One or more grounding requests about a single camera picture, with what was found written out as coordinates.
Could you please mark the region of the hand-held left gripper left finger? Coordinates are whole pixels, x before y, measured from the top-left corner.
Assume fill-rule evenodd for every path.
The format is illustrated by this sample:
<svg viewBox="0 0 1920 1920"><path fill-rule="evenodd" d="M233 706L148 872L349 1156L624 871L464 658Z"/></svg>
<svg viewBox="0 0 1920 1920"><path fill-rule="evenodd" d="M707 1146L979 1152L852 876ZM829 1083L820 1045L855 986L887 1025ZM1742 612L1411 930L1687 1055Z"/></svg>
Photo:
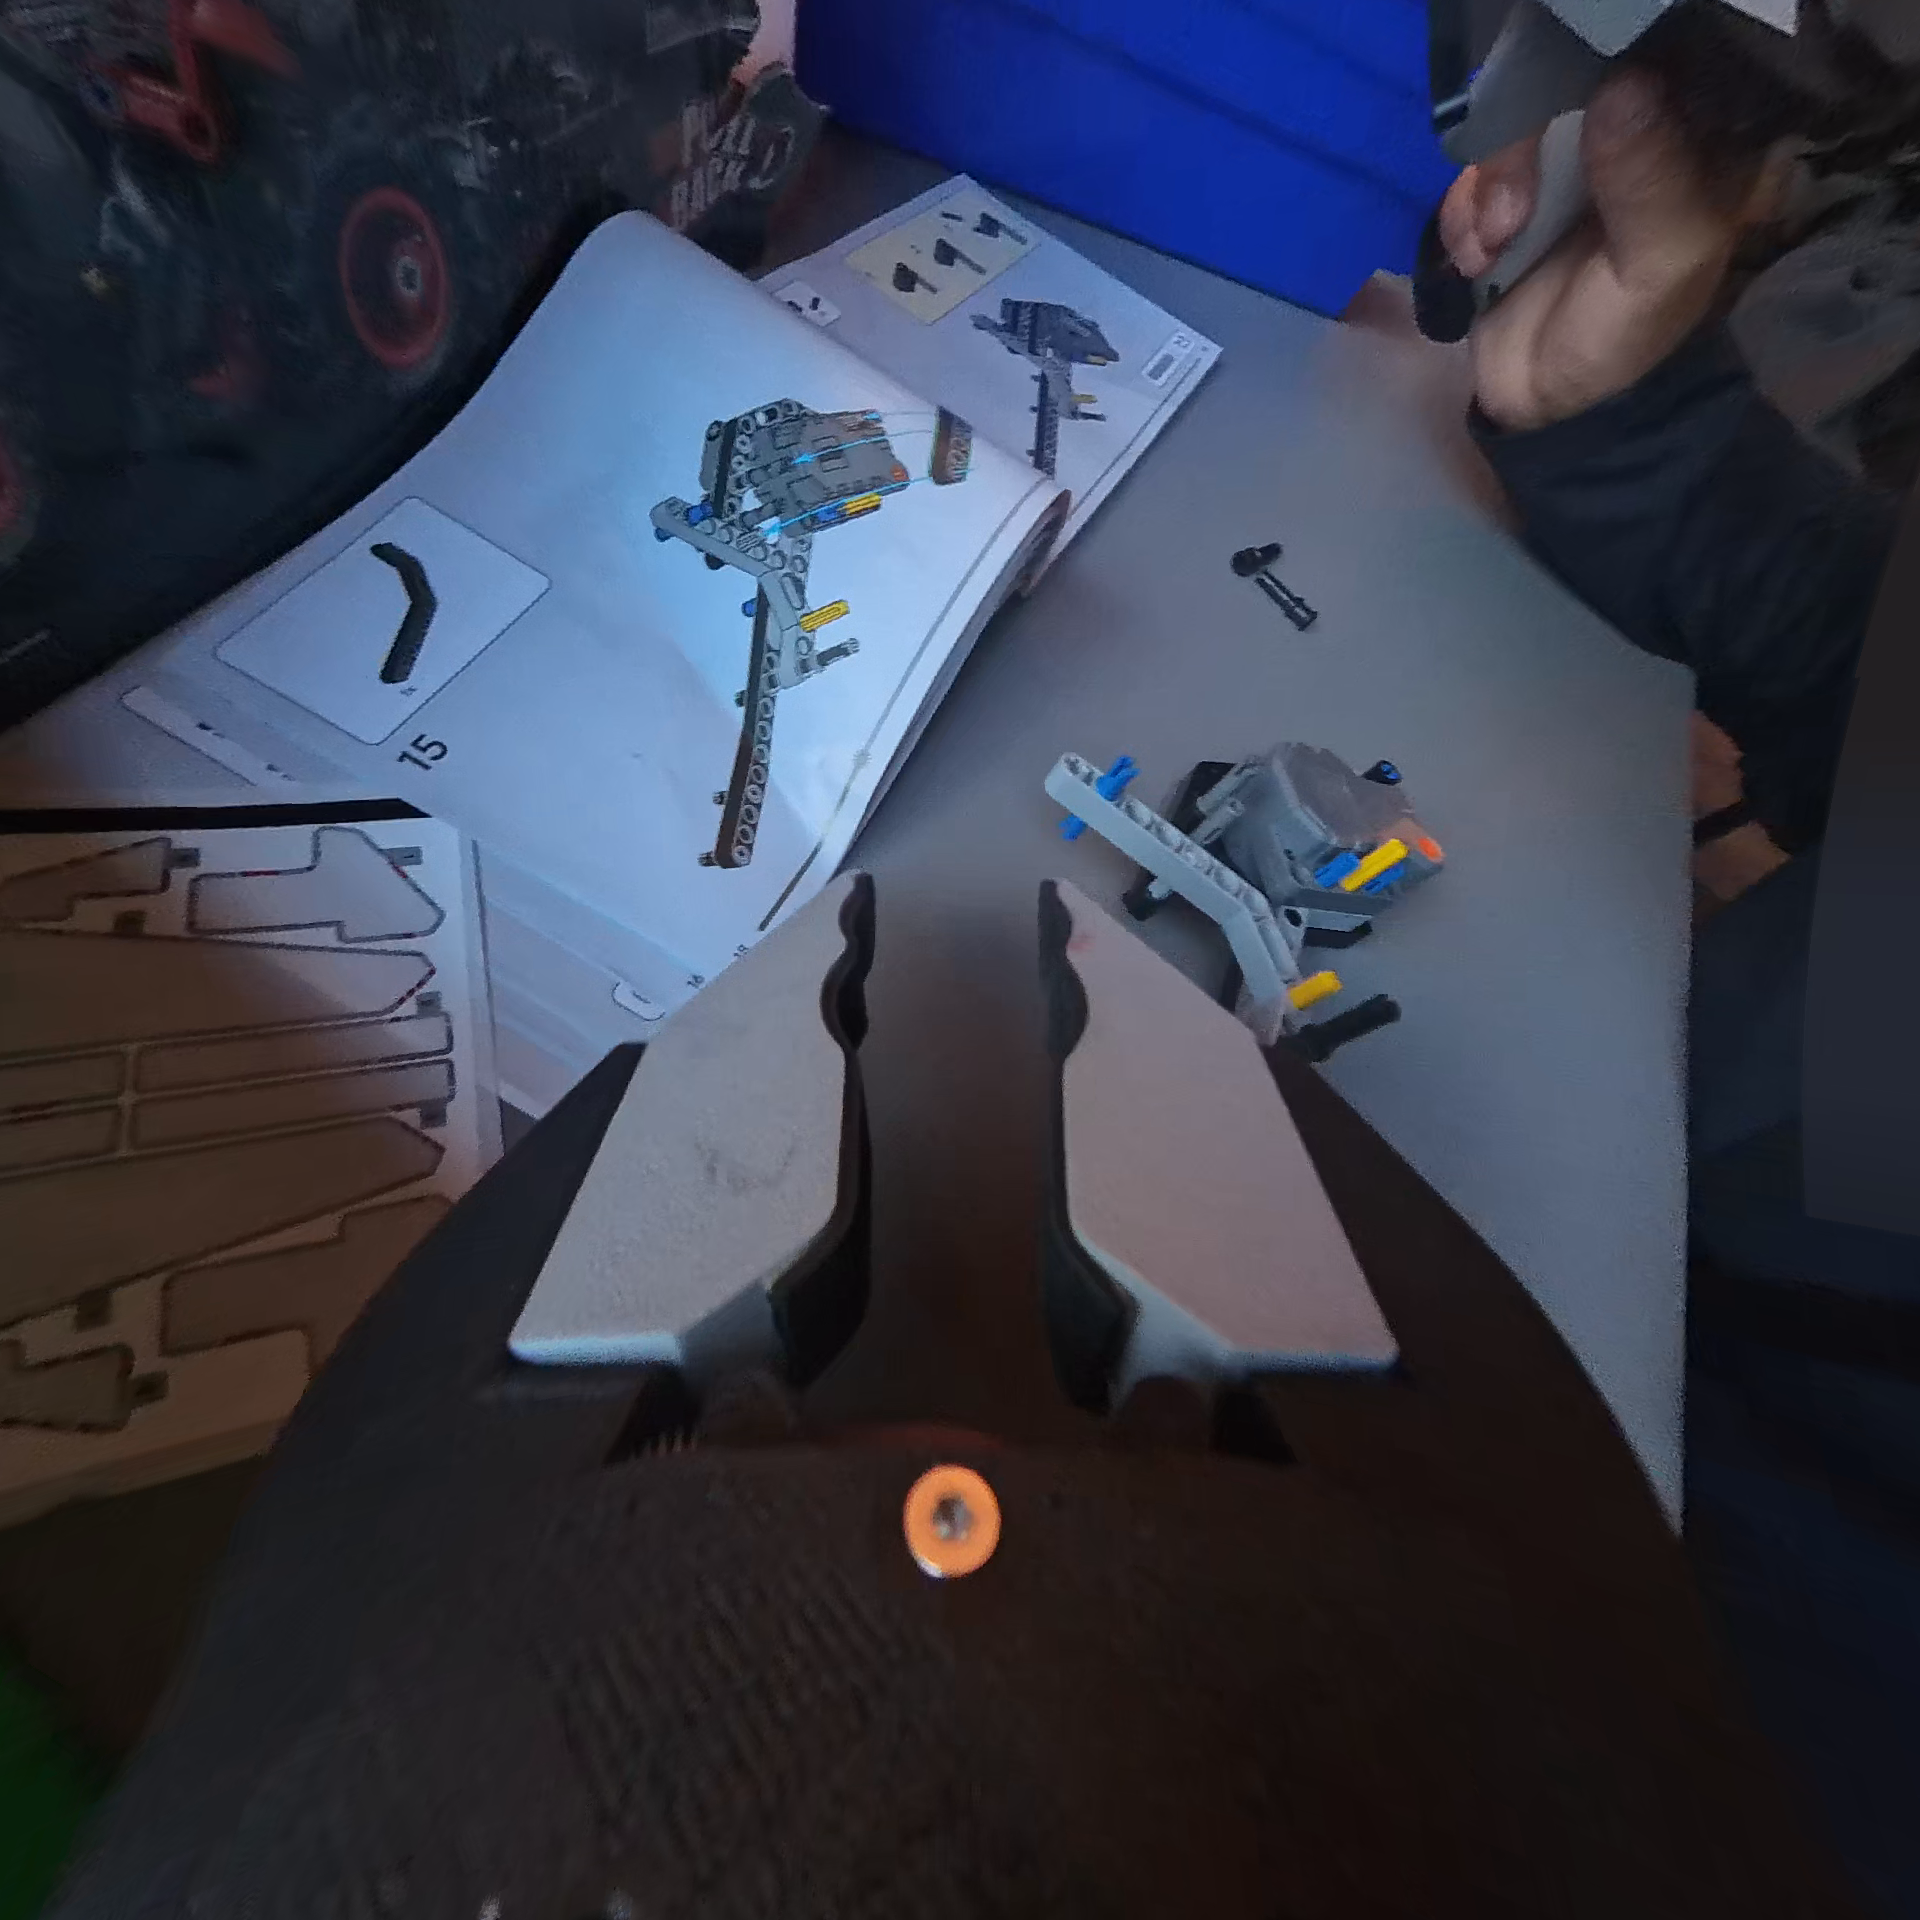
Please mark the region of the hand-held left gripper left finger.
<svg viewBox="0 0 1920 1920"><path fill-rule="evenodd" d="M871 876L848 872L639 1051L507 1336L537 1369L817 1380L858 1331Z"/></svg>

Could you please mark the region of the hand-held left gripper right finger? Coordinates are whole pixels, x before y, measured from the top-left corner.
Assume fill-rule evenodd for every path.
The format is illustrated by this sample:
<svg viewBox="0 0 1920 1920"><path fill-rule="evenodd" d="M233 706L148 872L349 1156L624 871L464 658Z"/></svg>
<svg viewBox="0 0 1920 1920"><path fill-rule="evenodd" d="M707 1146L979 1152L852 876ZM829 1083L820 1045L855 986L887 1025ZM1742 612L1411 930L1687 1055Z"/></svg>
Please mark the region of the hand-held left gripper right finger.
<svg viewBox="0 0 1920 1920"><path fill-rule="evenodd" d="M1067 1403L1384 1379L1398 1343L1254 1034L1065 880L1036 900L1041 1315Z"/></svg>

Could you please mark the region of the grey lego assembly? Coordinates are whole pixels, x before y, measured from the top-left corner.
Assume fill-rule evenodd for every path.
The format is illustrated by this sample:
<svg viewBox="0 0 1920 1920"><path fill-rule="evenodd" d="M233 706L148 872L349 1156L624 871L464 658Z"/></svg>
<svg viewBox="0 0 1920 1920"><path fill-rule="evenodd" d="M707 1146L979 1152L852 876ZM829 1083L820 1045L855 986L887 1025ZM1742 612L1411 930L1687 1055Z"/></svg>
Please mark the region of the grey lego assembly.
<svg viewBox="0 0 1920 1920"><path fill-rule="evenodd" d="M1067 842L1093 835L1131 867L1120 906L1133 922L1172 903L1226 944L1224 1004L1266 1049L1314 1067L1399 1022L1388 994L1315 1019L1341 994L1317 957L1366 942L1395 903L1446 871L1399 770L1355 770L1299 741L1237 760L1201 760L1161 808L1135 796L1140 764L1065 753L1041 789Z"/></svg>

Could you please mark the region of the person's right forearm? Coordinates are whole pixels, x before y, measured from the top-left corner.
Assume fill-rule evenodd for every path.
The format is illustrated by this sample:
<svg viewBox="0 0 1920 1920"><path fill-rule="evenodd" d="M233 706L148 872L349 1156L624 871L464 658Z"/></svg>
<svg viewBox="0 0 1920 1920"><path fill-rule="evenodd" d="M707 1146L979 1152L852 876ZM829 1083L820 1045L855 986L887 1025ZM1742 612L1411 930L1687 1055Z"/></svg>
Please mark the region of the person's right forearm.
<svg viewBox="0 0 1920 1920"><path fill-rule="evenodd" d="M1809 444L1717 329L1571 418L1517 430L1472 407L1467 432L1531 557L1691 672L1747 817L1811 851L1902 504Z"/></svg>

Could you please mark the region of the black lego pin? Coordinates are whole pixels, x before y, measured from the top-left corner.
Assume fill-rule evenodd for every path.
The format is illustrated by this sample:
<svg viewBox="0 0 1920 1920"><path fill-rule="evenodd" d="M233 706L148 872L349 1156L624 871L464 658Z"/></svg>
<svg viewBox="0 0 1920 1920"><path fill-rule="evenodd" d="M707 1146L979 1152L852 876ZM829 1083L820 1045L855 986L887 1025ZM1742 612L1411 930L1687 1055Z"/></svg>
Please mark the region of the black lego pin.
<svg viewBox="0 0 1920 1920"><path fill-rule="evenodd" d="M1297 630L1309 633L1320 612L1294 589L1288 589L1278 573L1283 559L1280 541L1254 542L1236 549L1230 557L1230 571L1236 578L1252 582Z"/></svg>

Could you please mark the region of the black toy set box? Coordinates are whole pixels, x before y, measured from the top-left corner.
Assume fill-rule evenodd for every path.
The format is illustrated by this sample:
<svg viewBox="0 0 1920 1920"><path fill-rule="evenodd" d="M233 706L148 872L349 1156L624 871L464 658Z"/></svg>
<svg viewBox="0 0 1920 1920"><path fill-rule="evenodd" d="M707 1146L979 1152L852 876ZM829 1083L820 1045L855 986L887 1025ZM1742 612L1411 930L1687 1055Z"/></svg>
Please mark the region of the black toy set box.
<svg viewBox="0 0 1920 1920"><path fill-rule="evenodd" d="M1 722L298 549L582 238L749 265L826 111L735 3L5 3Z"/></svg>

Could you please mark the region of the person's right hand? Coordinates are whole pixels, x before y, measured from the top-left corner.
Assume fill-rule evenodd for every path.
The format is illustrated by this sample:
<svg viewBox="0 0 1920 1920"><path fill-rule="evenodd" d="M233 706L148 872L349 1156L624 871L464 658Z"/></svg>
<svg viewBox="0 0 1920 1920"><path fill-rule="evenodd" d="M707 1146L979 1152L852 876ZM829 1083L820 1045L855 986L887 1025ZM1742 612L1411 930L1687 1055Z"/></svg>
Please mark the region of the person's right hand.
<svg viewBox="0 0 1920 1920"><path fill-rule="evenodd" d="M1588 213L1472 326L1477 414L1511 434L1618 398L1709 316L1755 229L1774 221L1792 148L1703 146L1641 69L1596 89L1577 148Z"/></svg>

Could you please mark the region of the blue plastic bin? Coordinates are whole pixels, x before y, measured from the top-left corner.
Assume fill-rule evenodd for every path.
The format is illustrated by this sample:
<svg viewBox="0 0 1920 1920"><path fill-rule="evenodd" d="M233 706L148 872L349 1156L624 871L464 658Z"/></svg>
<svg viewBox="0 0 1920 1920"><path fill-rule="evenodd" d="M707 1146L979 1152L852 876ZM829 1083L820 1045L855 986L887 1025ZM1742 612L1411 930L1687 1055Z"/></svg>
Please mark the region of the blue plastic bin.
<svg viewBox="0 0 1920 1920"><path fill-rule="evenodd" d="M852 133L1314 315L1408 276L1455 179L1413 3L798 3Z"/></svg>

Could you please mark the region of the sticker sheet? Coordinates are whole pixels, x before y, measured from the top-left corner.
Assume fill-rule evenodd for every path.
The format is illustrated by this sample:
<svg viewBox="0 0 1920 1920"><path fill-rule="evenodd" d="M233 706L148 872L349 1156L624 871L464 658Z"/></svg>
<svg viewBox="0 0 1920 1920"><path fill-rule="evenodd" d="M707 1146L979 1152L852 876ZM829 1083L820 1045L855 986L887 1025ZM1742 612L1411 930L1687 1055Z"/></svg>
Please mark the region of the sticker sheet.
<svg viewBox="0 0 1920 1920"><path fill-rule="evenodd" d="M5 808L3 1527L268 1453L500 1151L455 829Z"/></svg>

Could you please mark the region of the person's legs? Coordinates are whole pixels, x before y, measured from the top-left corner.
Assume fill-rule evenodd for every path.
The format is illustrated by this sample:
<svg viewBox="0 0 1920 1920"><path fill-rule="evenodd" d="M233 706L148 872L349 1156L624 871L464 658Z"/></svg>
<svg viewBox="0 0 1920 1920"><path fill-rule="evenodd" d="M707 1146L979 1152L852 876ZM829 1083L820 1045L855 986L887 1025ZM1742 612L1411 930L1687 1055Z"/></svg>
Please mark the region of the person's legs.
<svg viewBox="0 0 1920 1920"><path fill-rule="evenodd" d="M1691 1569L1867 1911L1916 1916L1916 1250L1698 1258L1686 1364Z"/></svg>

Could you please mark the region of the open instruction booklet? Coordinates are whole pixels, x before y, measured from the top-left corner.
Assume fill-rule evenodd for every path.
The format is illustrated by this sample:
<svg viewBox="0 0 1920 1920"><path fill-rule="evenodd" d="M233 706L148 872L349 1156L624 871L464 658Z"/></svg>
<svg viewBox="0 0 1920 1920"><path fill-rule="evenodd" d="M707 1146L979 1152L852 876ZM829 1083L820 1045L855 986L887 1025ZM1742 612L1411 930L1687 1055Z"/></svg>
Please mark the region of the open instruction booklet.
<svg viewBox="0 0 1920 1920"><path fill-rule="evenodd" d="M848 863L1220 355L965 176L760 283L615 214L394 476L5 733L3 805L439 818L544 1115Z"/></svg>

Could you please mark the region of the green plastic bin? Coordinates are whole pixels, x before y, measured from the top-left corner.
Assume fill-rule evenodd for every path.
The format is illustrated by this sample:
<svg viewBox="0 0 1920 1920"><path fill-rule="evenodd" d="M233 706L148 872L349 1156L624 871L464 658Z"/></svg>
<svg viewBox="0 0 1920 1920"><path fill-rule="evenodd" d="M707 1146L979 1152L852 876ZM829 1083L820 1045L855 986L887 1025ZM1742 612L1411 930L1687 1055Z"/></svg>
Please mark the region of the green plastic bin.
<svg viewBox="0 0 1920 1920"><path fill-rule="evenodd" d="M1 1918L45 1908L104 1787L57 1693L1 1645Z"/></svg>

